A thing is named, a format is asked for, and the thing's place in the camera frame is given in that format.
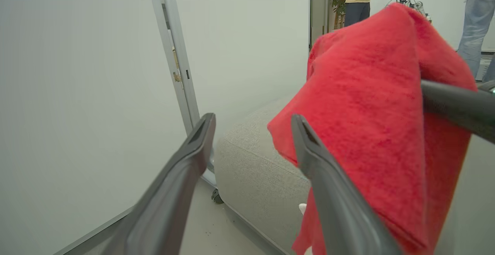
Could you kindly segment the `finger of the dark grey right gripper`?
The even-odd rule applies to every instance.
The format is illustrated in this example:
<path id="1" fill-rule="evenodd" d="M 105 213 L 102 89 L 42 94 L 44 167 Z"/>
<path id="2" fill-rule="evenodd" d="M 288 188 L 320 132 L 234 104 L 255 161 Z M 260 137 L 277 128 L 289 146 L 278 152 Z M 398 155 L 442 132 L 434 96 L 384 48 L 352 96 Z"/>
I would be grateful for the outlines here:
<path id="1" fill-rule="evenodd" d="M 298 167 L 311 181 L 328 255 L 401 255 L 394 236 L 304 116 L 291 119 Z"/>

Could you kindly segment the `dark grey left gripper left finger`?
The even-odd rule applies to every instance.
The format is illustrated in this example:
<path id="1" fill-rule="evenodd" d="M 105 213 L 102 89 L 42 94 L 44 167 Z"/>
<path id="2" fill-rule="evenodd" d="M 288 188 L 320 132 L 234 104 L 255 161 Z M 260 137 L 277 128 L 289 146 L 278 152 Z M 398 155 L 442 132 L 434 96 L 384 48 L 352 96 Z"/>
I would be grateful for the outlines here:
<path id="1" fill-rule="evenodd" d="M 198 181 L 211 160 L 214 113 L 204 114 L 124 218 L 83 255 L 178 255 Z"/>

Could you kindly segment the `dark grey pointed left gripper right finger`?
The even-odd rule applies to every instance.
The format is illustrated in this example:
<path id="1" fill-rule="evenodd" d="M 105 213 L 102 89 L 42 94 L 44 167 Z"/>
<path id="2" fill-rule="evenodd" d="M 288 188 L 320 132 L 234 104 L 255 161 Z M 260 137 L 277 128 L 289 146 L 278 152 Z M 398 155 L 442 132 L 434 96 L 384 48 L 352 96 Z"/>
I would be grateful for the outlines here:
<path id="1" fill-rule="evenodd" d="M 470 133 L 494 144 L 495 95 L 494 81 L 486 82 L 477 91 L 428 80 L 421 81 L 423 107 L 441 115 Z"/>

